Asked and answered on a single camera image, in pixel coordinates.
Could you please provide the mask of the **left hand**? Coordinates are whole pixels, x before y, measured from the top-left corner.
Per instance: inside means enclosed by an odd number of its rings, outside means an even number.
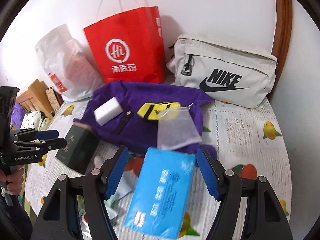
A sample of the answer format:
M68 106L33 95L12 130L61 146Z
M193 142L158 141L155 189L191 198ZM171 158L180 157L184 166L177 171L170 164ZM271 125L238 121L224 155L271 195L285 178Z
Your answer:
M6 184L9 194L13 196L20 194L24 180L23 174L23 165L16 166L16 171L13 174L5 175L2 170L0 171L0 181Z

